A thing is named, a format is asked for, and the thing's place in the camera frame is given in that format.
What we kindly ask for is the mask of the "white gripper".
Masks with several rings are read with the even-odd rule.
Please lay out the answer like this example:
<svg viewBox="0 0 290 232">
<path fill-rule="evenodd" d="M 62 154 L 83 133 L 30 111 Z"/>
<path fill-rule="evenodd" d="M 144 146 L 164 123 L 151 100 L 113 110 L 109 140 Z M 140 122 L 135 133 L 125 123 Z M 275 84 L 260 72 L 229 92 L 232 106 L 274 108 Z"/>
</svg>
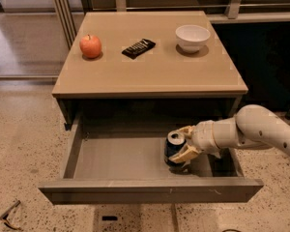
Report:
<svg viewBox="0 0 290 232">
<path fill-rule="evenodd" d="M 189 138 L 189 145 L 168 159 L 174 163 L 186 162 L 197 158 L 200 154 L 212 155 L 220 158 L 220 148 L 214 138 L 214 122 L 212 120 L 200 122 L 195 126 L 185 126 L 178 129 L 185 138 Z"/>
</svg>

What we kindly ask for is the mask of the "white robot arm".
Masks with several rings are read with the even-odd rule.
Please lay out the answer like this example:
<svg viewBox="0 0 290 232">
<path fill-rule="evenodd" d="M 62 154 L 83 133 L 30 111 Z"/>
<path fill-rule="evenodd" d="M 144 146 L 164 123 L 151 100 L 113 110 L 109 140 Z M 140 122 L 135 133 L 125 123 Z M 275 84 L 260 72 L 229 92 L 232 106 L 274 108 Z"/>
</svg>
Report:
<svg viewBox="0 0 290 232">
<path fill-rule="evenodd" d="M 290 157 L 290 126 L 267 108 L 250 104 L 233 117 L 219 121 L 202 121 L 169 133 L 177 134 L 183 147 L 168 157 L 174 163 L 216 155 L 224 148 L 268 149 L 275 147 Z"/>
</svg>

